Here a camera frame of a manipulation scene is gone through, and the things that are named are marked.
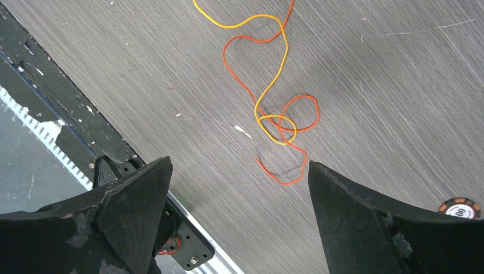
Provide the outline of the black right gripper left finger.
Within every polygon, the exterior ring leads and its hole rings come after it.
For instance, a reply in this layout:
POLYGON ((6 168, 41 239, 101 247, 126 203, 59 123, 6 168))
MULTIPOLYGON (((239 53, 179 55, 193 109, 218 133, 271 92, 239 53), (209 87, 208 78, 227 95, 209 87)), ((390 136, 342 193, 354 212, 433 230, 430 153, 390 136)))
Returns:
POLYGON ((167 156, 35 212, 1 215, 2 273, 148 273, 170 187, 167 156))

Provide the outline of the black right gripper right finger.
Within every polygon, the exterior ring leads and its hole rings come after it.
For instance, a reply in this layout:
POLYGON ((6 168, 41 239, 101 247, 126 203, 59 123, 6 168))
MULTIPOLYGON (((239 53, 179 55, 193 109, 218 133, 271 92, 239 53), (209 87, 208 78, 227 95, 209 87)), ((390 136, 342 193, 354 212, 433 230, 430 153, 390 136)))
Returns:
POLYGON ((432 212, 310 162, 330 273, 482 273, 483 221, 432 212))

